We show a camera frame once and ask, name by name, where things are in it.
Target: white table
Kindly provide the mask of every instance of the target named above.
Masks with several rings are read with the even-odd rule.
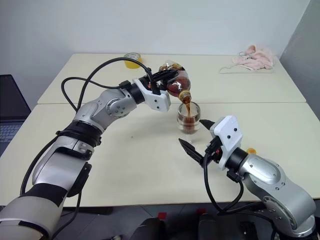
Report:
[[[209,202],[203,170],[179,145],[178,104],[161,113],[141,104],[102,135],[89,161],[92,170],[81,206],[120,206]],[[279,163],[287,176],[320,198],[320,123],[306,103],[204,103],[203,119],[236,115],[244,134],[242,148],[253,147]],[[18,196],[23,176],[39,150],[73,119],[68,104],[37,105],[0,158],[0,205]],[[202,127],[193,144],[202,152],[211,139]],[[213,162],[209,182],[219,202],[231,201],[239,186]],[[65,206],[75,206],[77,197]],[[243,201],[257,200],[245,190]]]
[[[87,78],[103,62],[123,54],[73,54],[56,76],[39,104],[67,103],[61,93],[61,82],[67,77]],[[272,73],[219,73],[222,67],[232,64],[229,55],[147,55],[143,54],[143,63],[156,73],[166,60],[173,60],[185,67],[191,79],[192,99],[196,103],[303,103],[300,93],[284,67],[275,58]],[[124,62],[115,62],[99,71],[93,80],[103,85],[117,86],[124,80],[145,75],[142,68],[129,69]],[[66,92],[74,103],[78,102],[83,81],[73,80],[66,84]],[[96,99],[103,89],[89,84],[83,103]]]

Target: black cable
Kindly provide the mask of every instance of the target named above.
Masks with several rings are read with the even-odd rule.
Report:
[[[262,214],[258,214],[258,213],[250,212],[250,211],[240,211],[240,212],[235,212],[234,214],[251,215],[251,216],[255,216],[257,218],[264,219],[264,220],[268,221],[271,224],[272,229],[274,228],[274,222],[270,218],[268,218],[268,217],[266,217],[266,216],[264,216]],[[217,215],[218,216],[223,216],[225,214],[218,213]]]
[[[102,63],[100,66],[98,66],[95,70],[93,70],[93,72],[88,76],[88,78],[86,79],[86,81],[84,82],[83,86],[82,86],[82,89],[81,89],[81,93],[80,93],[80,97],[79,97],[79,101],[78,101],[78,104],[77,104],[77,110],[79,110],[81,108],[81,104],[82,104],[82,100],[84,98],[84,94],[85,94],[85,90],[86,90],[86,87],[89,83],[89,81],[93,78],[93,76],[100,70],[102,69],[103,67],[111,64],[111,63],[114,63],[114,62],[118,62],[118,61],[129,61],[129,62],[133,62],[135,64],[138,64],[140,67],[142,67],[144,69],[144,71],[146,72],[149,80],[150,80],[150,84],[151,84],[151,88],[154,84],[154,79],[153,79],[153,76],[152,76],[152,73],[150,71],[149,68],[147,68],[145,65],[143,65],[141,62],[137,61],[137,60],[134,60],[132,58],[128,58],[128,57],[116,57],[116,58],[113,58],[113,59],[110,59],[104,63]]]
[[[20,188],[20,195],[25,194],[26,193],[26,186],[29,180],[29,177],[35,167],[35,165],[37,164],[37,162],[39,161],[39,159],[41,158],[41,156],[45,153],[45,151],[57,140],[58,136],[56,136],[54,139],[52,139],[50,142],[48,142],[42,149],[41,151],[35,156],[35,158],[33,159],[33,161],[31,162],[28,170],[26,171],[23,180],[22,180],[22,184],[21,184],[21,188]]]
[[[214,196],[212,195],[211,193],[211,190],[210,190],[210,186],[209,186],[209,181],[208,181],[208,158],[209,158],[209,154],[206,153],[204,155],[204,158],[203,158],[203,175],[204,175],[204,185],[205,185],[205,189],[206,189],[206,192],[211,200],[211,203],[212,205],[218,210],[218,212],[220,212],[221,214],[223,215],[226,215],[226,214],[235,214],[235,213],[238,213],[240,211],[243,211],[243,210],[246,210],[248,208],[251,208],[251,207],[254,207],[254,206],[258,206],[260,205],[261,203],[260,202],[253,202],[253,203],[249,203],[247,205],[244,205],[244,206],[241,206],[241,207],[238,207],[238,208],[235,208],[235,209],[232,209],[232,210],[224,210],[222,209],[216,202]],[[240,192],[238,194],[238,196],[231,202],[230,205],[228,205],[227,207],[233,205],[234,206],[234,203],[237,203],[236,200],[241,198],[243,192],[241,191],[240,189]]]
[[[241,199],[242,195],[244,194],[244,184],[241,181],[239,182],[239,184],[240,184],[240,192],[238,196],[236,196],[236,198],[223,209],[224,211],[227,211],[230,208],[232,208],[234,205],[236,205]]]
[[[80,191],[78,194],[78,200],[76,202],[76,207],[75,207],[75,211],[74,214],[72,216],[72,218],[67,221],[64,225],[62,225],[57,231],[55,231],[55,233],[52,235],[52,240],[66,227],[68,226],[70,223],[72,223],[73,220],[75,220],[76,216],[78,215],[79,212],[79,208],[80,208],[80,202],[81,202],[81,194],[82,192]]]
[[[65,90],[65,84],[66,82],[70,81],[70,80],[82,80],[82,81],[86,81],[87,79],[86,78],[83,78],[83,77],[78,77],[78,76],[71,76],[71,77],[67,77],[66,79],[64,79],[62,82],[61,82],[61,91],[62,91],[62,94],[63,96],[65,97],[65,99],[68,101],[68,103],[71,105],[71,107],[77,111],[77,107],[73,104],[73,102],[71,101],[71,99],[69,98],[69,96],[67,95],[66,93],[66,90]],[[98,87],[101,87],[101,88],[104,88],[104,89],[119,89],[121,88],[120,86],[105,86],[105,85],[102,85],[102,84],[99,84],[95,81],[91,81],[89,80],[89,83],[91,84],[94,84],[94,85],[97,85]]]
[[[67,213],[65,213],[65,214],[60,215],[60,217],[67,216],[67,215],[72,214],[72,213],[73,213],[73,212],[72,212],[72,211],[70,211],[70,212],[67,212]]]

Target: drinking glass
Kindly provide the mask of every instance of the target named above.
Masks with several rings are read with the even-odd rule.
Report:
[[[182,103],[177,113],[178,128],[186,134],[186,137],[194,134],[200,128],[200,107],[195,102],[190,102],[190,114],[188,115],[187,105]]]

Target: bottle cap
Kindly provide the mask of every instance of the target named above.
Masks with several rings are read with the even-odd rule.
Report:
[[[252,148],[252,147],[249,147],[249,148],[246,150],[246,152],[247,152],[248,154],[257,154],[257,151],[256,151],[254,148]]]
[[[179,93],[178,98],[180,99],[181,102],[184,104],[188,104],[191,101],[191,93],[189,90],[184,90]]]

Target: cloth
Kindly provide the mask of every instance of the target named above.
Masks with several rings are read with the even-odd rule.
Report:
[[[235,65],[252,71],[272,69],[274,65],[272,52],[268,48],[258,49],[255,45],[251,45],[245,52],[241,52],[239,56],[233,57],[232,61]]]

